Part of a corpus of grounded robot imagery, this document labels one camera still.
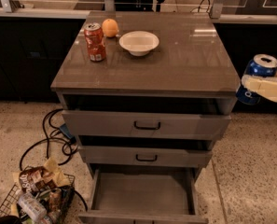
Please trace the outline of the bottom drawer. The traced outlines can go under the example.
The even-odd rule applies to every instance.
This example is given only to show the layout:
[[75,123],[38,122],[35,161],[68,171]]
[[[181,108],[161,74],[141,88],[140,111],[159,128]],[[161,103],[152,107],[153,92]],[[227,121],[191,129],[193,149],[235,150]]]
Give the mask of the bottom drawer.
[[208,224],[188,168],[101,167],[83,224]]

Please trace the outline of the middle drawer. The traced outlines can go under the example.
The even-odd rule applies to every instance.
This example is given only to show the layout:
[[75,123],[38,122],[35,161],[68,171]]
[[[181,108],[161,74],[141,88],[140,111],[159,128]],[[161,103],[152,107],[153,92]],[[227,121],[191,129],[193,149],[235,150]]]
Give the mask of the middle drawer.
[[145,165],[166,167],[205,167],[211,151],[149,147],[81,147],[79,153],[86,163]]

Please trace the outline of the grey drawer cabinet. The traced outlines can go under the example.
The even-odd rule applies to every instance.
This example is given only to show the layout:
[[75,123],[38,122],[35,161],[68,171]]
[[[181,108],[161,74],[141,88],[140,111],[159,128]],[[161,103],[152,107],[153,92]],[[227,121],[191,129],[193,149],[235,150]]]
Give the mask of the grey drawer cabinet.
[[[230,116],[239,76],[210,18],[203,13],[118,12],[122,34],[148,31],[159,45],[135,57],[107,39],[106,57],[89,59],[79,36],[52,83],[63,111],[105,111]],[[149,147],[211,151],[216,140],[74,135],[81,147]],[[166,167],[86,163],[92,178],[101,167]],[[204,167],[188,168],[194,186]]]

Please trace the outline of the top drawer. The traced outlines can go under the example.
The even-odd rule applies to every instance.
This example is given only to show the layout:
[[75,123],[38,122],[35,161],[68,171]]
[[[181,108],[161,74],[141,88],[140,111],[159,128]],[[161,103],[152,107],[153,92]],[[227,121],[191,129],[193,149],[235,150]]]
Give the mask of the top drawer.
[[62,112],[73,135],[216,140],[230,116],[105,111]]

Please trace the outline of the drawer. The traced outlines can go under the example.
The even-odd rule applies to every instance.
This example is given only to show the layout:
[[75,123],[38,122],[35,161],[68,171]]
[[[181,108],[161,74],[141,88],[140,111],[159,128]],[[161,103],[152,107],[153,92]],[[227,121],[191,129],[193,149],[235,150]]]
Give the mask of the drawer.
[[230,116],[105,111],[62,112],[73,135],[216,140]]
[[86,163],[145,165],[166,167],[205,167],[211,151],[149,147],[81,147],[79,153]]
[[101,167],[83,224],[208,224],[188,168]]

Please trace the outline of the blue pepsi can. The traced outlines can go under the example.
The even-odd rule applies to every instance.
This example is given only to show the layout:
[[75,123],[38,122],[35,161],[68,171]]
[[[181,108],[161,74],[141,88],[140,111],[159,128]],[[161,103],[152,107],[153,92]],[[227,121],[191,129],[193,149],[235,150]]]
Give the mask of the blue pepsi can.
[[260,101],[260,96],[254,91],[250,91],[245,81],[249,77],[274,77],[277,72],[277,59],[267,54],[257,54],[247,64],[241,78],[239,89],[236,91],[236,97],[240,102],[246,105],[256,105]]

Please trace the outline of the clear plastic bottle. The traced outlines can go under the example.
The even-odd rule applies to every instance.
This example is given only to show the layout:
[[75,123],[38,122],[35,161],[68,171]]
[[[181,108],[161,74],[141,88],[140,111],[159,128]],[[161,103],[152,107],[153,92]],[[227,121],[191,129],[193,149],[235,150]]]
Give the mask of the clear plastic bottle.
[[40,221],[47,214],[47,209],[31,193],[20,192],[18,205],[34,222]]

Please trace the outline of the white bowl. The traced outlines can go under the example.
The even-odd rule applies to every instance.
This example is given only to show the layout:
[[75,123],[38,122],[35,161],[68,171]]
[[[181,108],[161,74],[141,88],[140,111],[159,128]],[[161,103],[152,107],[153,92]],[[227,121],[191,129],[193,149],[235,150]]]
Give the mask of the white bowl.
[[155,49],[159,45],[159,39],[146,31],[133,31],[123,35],[119,44],[131,55],[141,57]]

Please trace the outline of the orange soda can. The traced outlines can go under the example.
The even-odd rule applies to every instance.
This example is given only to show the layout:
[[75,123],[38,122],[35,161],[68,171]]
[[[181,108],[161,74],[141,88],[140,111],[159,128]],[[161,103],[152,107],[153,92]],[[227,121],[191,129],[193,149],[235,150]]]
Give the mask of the orange soda can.
[[93,62],[105,59],[104,33],[99,23],[88,23],[84,26],[84,36],[87,43],[89,58]]

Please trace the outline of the orange fruit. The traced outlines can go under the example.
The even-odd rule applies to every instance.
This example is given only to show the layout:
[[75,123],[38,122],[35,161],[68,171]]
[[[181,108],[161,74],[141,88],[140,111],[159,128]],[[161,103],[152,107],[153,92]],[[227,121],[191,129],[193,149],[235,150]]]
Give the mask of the orange fruit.
[[113,19],[106,19],[103,21],[102,29],[104,35],[107,37],[115,37],[118,34],[118,24]]

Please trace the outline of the brown snack bag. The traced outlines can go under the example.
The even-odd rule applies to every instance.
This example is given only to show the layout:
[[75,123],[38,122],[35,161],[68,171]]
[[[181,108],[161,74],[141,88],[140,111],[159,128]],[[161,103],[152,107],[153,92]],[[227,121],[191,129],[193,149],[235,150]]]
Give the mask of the brown snack bag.
[[45,167],[39,166],[26,169],[19,174],[19,183],[23,192],[39,192],[46,189],[56,188],[53,180],[55,174]]

